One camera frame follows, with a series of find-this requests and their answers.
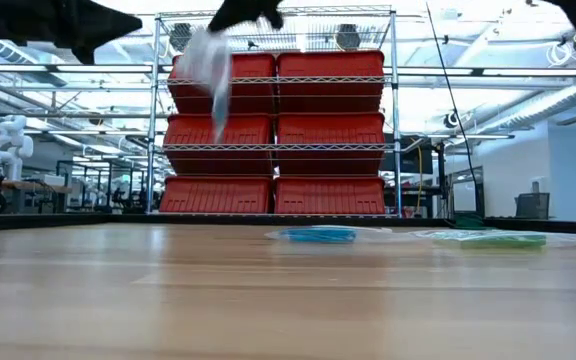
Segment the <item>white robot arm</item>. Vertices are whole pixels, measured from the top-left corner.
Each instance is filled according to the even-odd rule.
[[[6,116],[5,121],[0,123],[0,177],[8,180],[21,180],[23,158],[29,158],[34,151],[34,144],[30,136],[24,135],[26,126],[25,116]],[[2,151],[5,145],[11,146]]]

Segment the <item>red bin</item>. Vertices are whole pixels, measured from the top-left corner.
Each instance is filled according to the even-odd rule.
[[[276,214],[384,214],[381,178],[277,179]]]
[[[210,115],[172,115],[164,145],[213,143]],[[222,144],[251,145],[272,143],[272,120],[266,114],[231,115]],[[177,175],[272,176],[268,151],[171,151],[166,155]]]
[[[275,57],[272,54],[233,54],[232,76],[234,78],[274,78],[276,76]],[[170,80],[177,79],[175,71]],[[168,85],[170,94],[180,114],[210,114],[212,98],[210,94],[194,85]],[[230,98],[231,113],[275,112],[275,84],[234,84]]]
[[[170,177],[159,211],[264,214],[271,194],[269,178]]]
[[[279,144],[383,144],[380,113],[280,114]],[[383,151],[281,151],[281,175],[377,175]]]
[[[381,51],[286,53],[277,58],[279,77],[383,77]],[[280,83],[280,112],[379,111],[383,82]]]

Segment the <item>green object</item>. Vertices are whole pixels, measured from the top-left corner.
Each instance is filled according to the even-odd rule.
[[[461,249],[538,249],[546,245],[546,235],[502,230],[430,230],[416,233],[434,243]]]
[[[462,249],[536,249],[546,245],[546,236],[499,236],[471,240],[441,239],[435,240],[435,243],[457,246]]]

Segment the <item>table surface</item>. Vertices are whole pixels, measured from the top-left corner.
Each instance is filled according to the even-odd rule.
[[[0,231],[0,360],[575,359],[576,247],[304,245],[262,226]]]

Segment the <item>wire shelving unit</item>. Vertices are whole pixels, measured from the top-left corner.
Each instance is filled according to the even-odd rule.
[[[356,83],[383,84],[392,91],[392,125],[394,142],[390,144],[280,144],[280,145],[165,145],[164,151],[385,151],[394,152],[395,183],[397,186],[397,215],[402,214],[401,189],[401,139],[398,114],[398,73],[396,52],[396,12],[390,6],[338,6],[338,7],[293,7],[280,8],[284,15],[285,26],[274,31],[265,21],[243,23],[226,31],[228,43],[233,53],[250,52],[330,52],[381,50],[387,37],[390,37],[390,62],[392,72],[378,77],[271,77],[271,78],[233,78],[233,85],[245,84],[293,84],[293,83]],[[188,43],[195,30],[206,27],[214,11],[192,11],[160,13],[155,17],[154,59],[152,69],[152,103],[150,127],[148,132],[148,209],[152,204],[153,190],[153,154],[157,113],[157,98],[160,91],[168,91],[168,86],[191,85],[190,80],[160,79],[162,51],[167,55],[171,48],[180,50]],[[340,43],[349,42],[352,49],[342,49]]]

